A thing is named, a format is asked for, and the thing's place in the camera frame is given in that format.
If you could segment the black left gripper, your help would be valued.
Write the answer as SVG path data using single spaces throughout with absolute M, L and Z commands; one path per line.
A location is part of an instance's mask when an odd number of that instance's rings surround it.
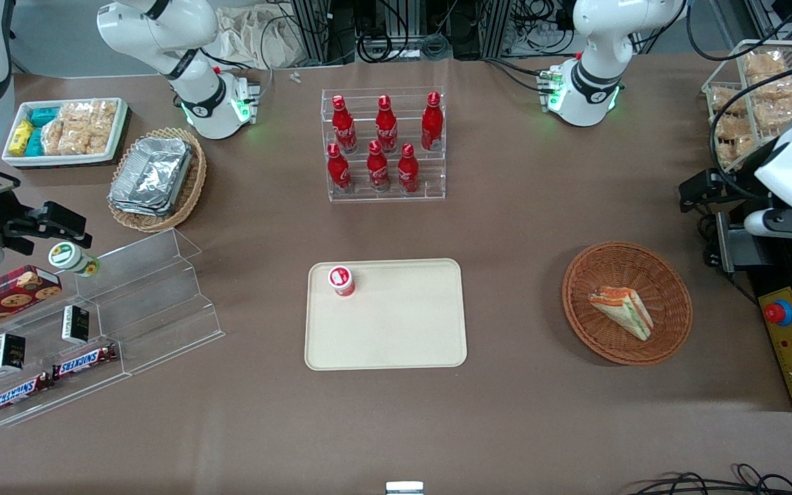
M 710 204 L 750 201 L 753 206 L 771 207 L 773 195 L 757 177 L 742 169 L 723 172 L 705 169 L 679 185 L 680 210 L 710 209 Z

